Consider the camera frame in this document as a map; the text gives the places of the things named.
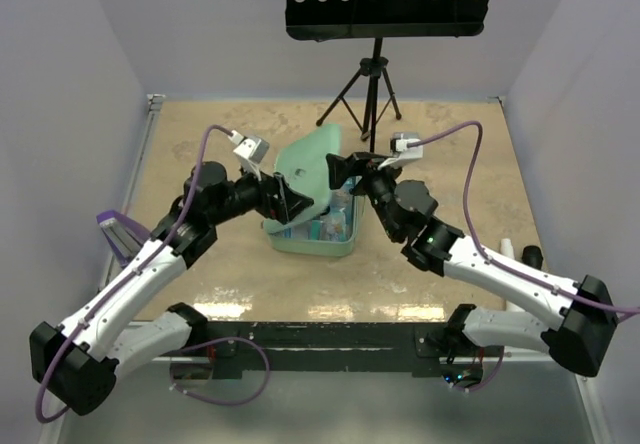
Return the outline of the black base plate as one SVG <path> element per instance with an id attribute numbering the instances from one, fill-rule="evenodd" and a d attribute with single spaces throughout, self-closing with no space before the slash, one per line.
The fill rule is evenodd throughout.
<path id="1" fill-rule="evenodd" d="M 273 372 L 405 373 L 439 377 L 442 366 L 462 370 L 478 349 L 445 339 L 444 322 L 276 322 L 210 321 L 189 338 L 189 346 L 222 342 L 193 351 L 166 351 L 213 365 L 219 379 L 240 378 L 264 368 L 264 350 Z"/>

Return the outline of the purple box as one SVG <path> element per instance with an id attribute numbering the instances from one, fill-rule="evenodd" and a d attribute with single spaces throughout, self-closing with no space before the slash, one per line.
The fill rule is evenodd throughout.
<path id="1" fill-rule="evenodd" d="M 115 210 L 99 213 L 96 221 L 122 268 L 131 263 L 150 236 L 145 226 Z"/>

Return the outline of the teal header clear packet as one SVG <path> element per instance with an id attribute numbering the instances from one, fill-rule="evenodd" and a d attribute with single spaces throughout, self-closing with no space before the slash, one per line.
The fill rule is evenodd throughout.
<path id="1" fill-rule="evenodd" d="M 347 220 L 344 214 L 328 214 L 311 221 L 309 238 L 318 241 L 346 242 L 347 231 Z"/>

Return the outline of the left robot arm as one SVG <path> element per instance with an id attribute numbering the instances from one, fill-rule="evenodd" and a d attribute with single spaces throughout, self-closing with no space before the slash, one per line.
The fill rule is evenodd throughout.
<path id="1" fill-rule="evenodd" d="M 311 207 L 313 198 L 294 191 L 280 173 L 242 172 L 231 181 L 214 161 L 196 165 L 169 213 L 125 269 L 82 309 L 53 326 L 40 323 L 29 336 L 31 369 L 46 392 L 83 416 L 100 406 L 126 371 L 180 351 L 200 354 L 207 319 L 184 303 L 126 342 L 121 334 L 166 285 L 186 272 L 217 240 L 218 225 L 255 211 L 282 224 Z"/>

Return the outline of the black music stand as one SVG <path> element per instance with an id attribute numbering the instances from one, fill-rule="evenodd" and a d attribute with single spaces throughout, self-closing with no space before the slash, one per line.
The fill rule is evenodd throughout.
<path id="1" fill-rule="evenodd" d="M 373 143 L 377 124 L 386 108 L 397 108 L 391 93 L 378 103 L 381 84 L 391 83 L 388 61 L 382 55 L 386 38 L 475 37 L 484 29 L 490 0 L 286 0 L 287 34 L 297 41 L 368 39 L 371 56 L 361 60 L 349 80 L 369 80 L 364 117 L 356 122 L 364 141 Z"/>

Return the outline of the mint green medicine case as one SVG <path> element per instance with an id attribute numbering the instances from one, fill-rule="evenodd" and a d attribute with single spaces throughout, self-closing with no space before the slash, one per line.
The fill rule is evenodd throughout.
<path id="1" fill-rule="evenodd" d="M 336 258 L 345 257 L 353 252 L 364 214 L 364 199 L 354 196 L 352 212 L 347 215 L 342 211 L 330 209 L 333 190 L 328 184 L 326 155 L 339 154 L 341 144 L 341 126 L 324 124 L 279 152 L 274 170 L 285 177 L 294 191 L 313 198 L 314 204 L 286 225 L 275 220 L 263 221 L 263 229 L 274 250 Z M 311 240 L 309 238 L 311 221 L 335 213 L 346 216 L 348 240 L 346 242 Z"/>

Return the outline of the light blue foil pouch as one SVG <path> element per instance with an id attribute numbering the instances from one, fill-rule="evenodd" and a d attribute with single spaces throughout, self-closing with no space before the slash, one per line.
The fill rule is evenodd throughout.
<path id="1" fill-rule="evenodd" d="M 354 185 L 354 179 L 348 178 L 339 189 L 332 191 L 330 202 L 332 211 L 342 211 L 345 215 L 352 212 L 354 196 L 351 194 L 351 190 Z"/>

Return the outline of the black cylinder object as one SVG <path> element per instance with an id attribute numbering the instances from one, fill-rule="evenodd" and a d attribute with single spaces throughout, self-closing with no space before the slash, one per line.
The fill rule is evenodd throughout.
<path id="1" fill-rule="evenodd" d="M 527 245 L 522 249 L 521 262 L 531 268 L 541 270 L 544 263 L 542 250 L 537 245 Z"/>

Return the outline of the white tube object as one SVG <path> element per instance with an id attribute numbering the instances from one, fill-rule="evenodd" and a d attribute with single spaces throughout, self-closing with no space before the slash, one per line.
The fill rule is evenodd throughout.
<path id="1" fill-rule="evenodd" d="M 511 241 L 510 238 L 502 238 L 500 241 L 500 254 L 511 259 L 514 260 L 516 262 L 519 262 L 520 259 L 518 258 L 518 255 L 516 253 L 516 249 Z"/>

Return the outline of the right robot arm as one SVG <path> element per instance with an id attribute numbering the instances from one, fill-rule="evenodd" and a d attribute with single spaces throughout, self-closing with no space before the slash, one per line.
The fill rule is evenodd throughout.
<path id="1" fill-rule="evenodd" d="M 598 374 L 618 325 L 606 285 L 593 276 L 581 282 L 548 274 L 498 254 L 435 215 L 437 201 L 418 180 L 401 180 L 403 167 L 423 153 L 406 148 L 390 156 L 329 154 L 329 185 L 357 178 L 352 192 L 369 198 L 389 239 L 415 268 L 477 286 L 516 305 L 491 311 L 461 305 L 438 345 L 466 357 L 482 347 L 505 346 L 548 354 L 575 374 Z"/>

